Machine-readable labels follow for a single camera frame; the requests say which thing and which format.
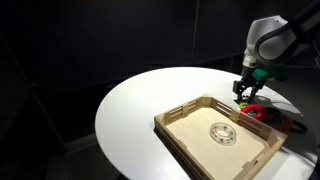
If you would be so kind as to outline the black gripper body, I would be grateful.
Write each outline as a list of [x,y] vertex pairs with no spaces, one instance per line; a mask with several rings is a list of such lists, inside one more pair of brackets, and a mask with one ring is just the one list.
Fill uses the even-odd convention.
[[255,87],[261,89],[264,86],[265,81],[258,81],[253,77],[255,68],[244,66],[241,72],[242,78],[239,81],[233,83],[233,92],[236,94],[242,94],[247,88]]

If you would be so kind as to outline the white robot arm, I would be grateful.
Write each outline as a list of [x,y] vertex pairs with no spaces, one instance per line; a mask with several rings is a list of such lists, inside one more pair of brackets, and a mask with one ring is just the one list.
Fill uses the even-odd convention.
[[315,44],[319,26],[320,0],[314,0],[289,20],[275,15],[253,21],[246,39],[241,79],[233,83],[235,102],[253,102],[266,80],[276,77],[279,67],[309,46],[319,63]]

